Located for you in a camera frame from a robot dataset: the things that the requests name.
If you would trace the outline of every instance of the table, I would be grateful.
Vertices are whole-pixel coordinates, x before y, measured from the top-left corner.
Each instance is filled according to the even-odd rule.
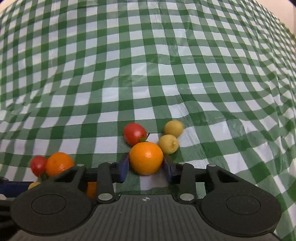
[[[117,161],[125,125],[157,142],[177,119],[172,159],[267,190],[283,210],[277,234],[296,240],[295,36],[261,5],[18,0],[0,21],[0,176],[34,181],[32,156],[57,151],[88,167]],[[115,189],[166,185],[131,172]]]

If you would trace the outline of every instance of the orange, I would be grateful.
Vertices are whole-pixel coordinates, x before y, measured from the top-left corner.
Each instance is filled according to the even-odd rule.
[[[158,171],[163,162],[163,152],[152,142],[140,142],[129,153],[131,167],[139,174],[150,175]]]
[[[96,182],[88,182],[87,184],[86,195],[89,198],[96,198]]]
[[[73,166],[74,161],[69,155],[63,152],[57,152],[48,158],[45,172],[50,177],[54,177]]]

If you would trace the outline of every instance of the lemon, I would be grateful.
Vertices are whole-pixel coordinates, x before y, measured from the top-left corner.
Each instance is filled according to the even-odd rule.
[[[35,187],[35,186],[37,186],[37,185],[39,185],[39,184],[40,184],[40,182],[31,183],[30,186],[28,186],[28,190]]]
[[[158,141],[158,146],[161,148],[164,154],[174,153],[178,147],[179,143],[175,136],[173,135],[164,135]]]
[[[165,124],[164,134],[173,135],[175,137],[179,137],[183,133],[184,127],[182,122],[178,120],[171,120]]]

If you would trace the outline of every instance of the red tomato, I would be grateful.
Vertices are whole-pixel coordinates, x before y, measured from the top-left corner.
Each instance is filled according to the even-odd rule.
[[[124,128],[123,135],[126,142],[131,146],[134,146],[140,141],[145,141],[147,132],[141,125],[137,123],[130,123]]]
[[[35,176],[39,177],[44,172],[47,159],[43,156],[35,156],[30,161],[30,168]]]

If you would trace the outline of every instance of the logo mark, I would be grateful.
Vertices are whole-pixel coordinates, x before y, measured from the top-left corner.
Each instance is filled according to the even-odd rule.
[[[148,201],[150,201],[150,198],[148,198],[148,197],[143,197],[142,200],[143,200],[144,202],[148,202]]]

